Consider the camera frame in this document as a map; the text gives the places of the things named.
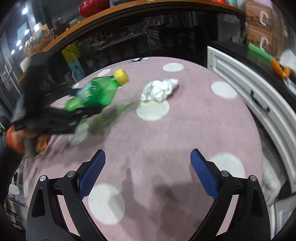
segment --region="black drawer handle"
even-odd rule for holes
[[[270,108],[269,107],[266,107],[266,109],[260,104],[260,102],[254,97],[254,91],[251,91],[250,92],[250,96],[252,98],[252,100],[261,108],[263,109],[264,111],[266,112],[270,112]]]

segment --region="blue gripper pad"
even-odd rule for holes
[[[78,196],[82,200],[84,197],[88,196],[98,179],[104,165],[106,163],[105,152],[101,151],[93,160],[92,164],[85,172],[84,176],[79,182],[79,193]]]
[[[190,154],[190,160],[203,188],[209,196],[216,199],[218,196],[217,182],[204,163],[203,157],[201,157],[196,150],[193,150]]]

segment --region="white polka dot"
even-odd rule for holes
[[[232,86],[225,81],[216,81],[211,87],[213,92],[222,98],[233,99],[237,96],[235,89],[233,89]]]
[[[150,101],[138,105],[137,115],[145,121],[156,121],[165,116],[170,110],[169,103],[165,100],[161,103]]]
[[[79,86],[79,83],[76,83],[75,85],[72,86],[72,89],[76,89]]]
[[[182,69],[184,69],[184,66],[179,63],[169,63],[169,64],[164,65],[163,69],[165,71],[169,71],[169,72],[177,72],[177,71],[181,71]]]
[[[23,187],[24,187],[24,197],[26,198],[28,196],[28,188],[29,188],[29,183],[27,180],[24,182]]]
[[[101,77],[105,74],[108,74],[110,72],[111,69],[105,69],[105,70],[102,70],[100,73],[98,73],[98,77]]]
[[[77,145],[81,143],[88,134],[89,125],[87,123],[83,123],[77,126],[75,133],[69,136],[69,142],[71,145]]]
[[[228,171],[233,177],[245,178],[244,166],[241,160],[231,153],[223,152],[209,159],[220,171]]]
[[[116,187],[99,184],[94,186],[89,194],[89,209],[98,221],[116,224],[124,216],[125,203]]]

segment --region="wooden shelf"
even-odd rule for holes
[[[60,47],[64,47],[65,45],[69,44],[71,41],[75,40],[75,38],[81,36],[82,34],[100,26],[100,25],[103,25],[103,24],[106,24],[112,20],[116,20],[116,19],[119,19],[121,17],[124,17],[124,16],[128,16],[128,15],[131,15],[131,14],[135,14],[135,13],[140,13],[140,12],[145,12],[147,11],[147,8],[145,9],[142,9],[142,10],[135,10],[133,12],[130,12],[130,13],[123,13],[122,15],[118,15],[117,17],[114,17],[114,18],[111,18],[109,20],[106,20],[106,21],[102,21],[98,24],[93,24],[91,25],[89,28],[83,30],[83,31],[79,31],[81,28],[87,26],[88,24],[102,18],[102,17],[105,17],[107,15],[110,15],[110,14],[113,14],[113,13],[116,13],[116,12],[119,12],[119,11],[122,11],[122,10],[125,10],[125,9],[129,9],[129,8],[132,8],[132,7],[136,7],[136,6],[144,6],[144,5],[149,5],[149,8],[153,9],[153,10],[158,10],[158,9],[169,9],[170,7],[168,5],[165,5],[165,6],[162,6],[161,8],[159,7],[156,7],[157,6],[157,3],[180,3],[180,4],[184,4],[184,3],[200,3],[200,4],[207,4],[207,5],[212,5],[212,6],[216,6],[216,7],[221,7],[221,8],[224,8],[224,9],[227,9],[227,10],[230,10],[230,11],[233,11],[233,12],[236,12],[240,15],[245,15],[245,12],[241,11],[240,9],[238,8],[235,8],[235,7],[232,7],[232,6],[229,6],[229,5],[226,5],[226,4],[221,4],[221,3],[217,3],[217,2],[214,2],[212,0],[137,0],[137,1],[132,1],[132,2],[128,2],[128,3],[124,3],[124,4],[121,4],[121,5],[118,5],[118,6],[115,6],[115,7],[111,7],[111,8],[108,8],[104,11],[101,11],[95,15],[92,15],[84,20],[82,20],[81,22],[77,23],[76,25],[74,25],[73,27],[69,28],[68,30],[66,30],[65,32],[63,32],[62,34],[60,34],[59,36],[57,36],[49,45],[47,45],[43,51],[49,51],[49,50],[52,50],[58,43],[60,43],[62,40],[64,40],[65,38],[69,37],[70,35],[73,35],[73,37],[70,37],[63,46],[60,46]],[[25,73],[24,72],[21,77],[19,78],[18,80],[18,83],[20,83],[23,79],[24,79],[24,76],[25,76]]]
[[[124,3],[115,7],[111,7],[108,8],[104,11],[101,11],[95,15],[92,15],[84,20],[82,20],[81,22],[77,23],[76,25],[74,25],[73,27],[69,28],[68,30],[66,30],[65,32],[63,32],[62,34],[60,34],[58,37],[56,37],[48,46],[45,47],[44,51],[48,51],[50,49],[52,49],[56,44],[58,44],[61,40],[63,40],[64,38],[68,37],[70,34],[74,33],[75,31],[79,30],[80,28],[88,25],[89,23],[102,18],[104,16],[107,16],[111,13],[115,13],[124,9],[128,9],[131,7],[135,7],[135,6],[141,6],[141,5],[150,5],[151,7],[153,7],[154,4],[156,3],[176,3],[176,2],[180,2],[180,3],[185,3],[185,2],[192,2],[192,3],[201,3],[201,4],[208,4],[208,5],[213,5],[213,6],[219,6],[228,10],[232,10],[234,12],[237,12],[239,14],[243,14],[245,15],[245,12],[241,11],[238,8],[226,5],[226,4],[221,4],[221,3],[217,3],[214,2],[212,0],[137,0],[137,1],[132,1],[132,2],[128,2],[128,3]],[[96,26],[92,26],[91,28],[88,28],[87,31],[90,31],[92,29],[94,29]],[[77,34],[75,37],[78,37],[80,35],[82,35],[84,32],[80,32],[79,34]]]

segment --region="hand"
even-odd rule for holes
[[[22,143],[25,138],[34,138],[37,135],[29,130],[13,131],[12,136],[17,143]]]

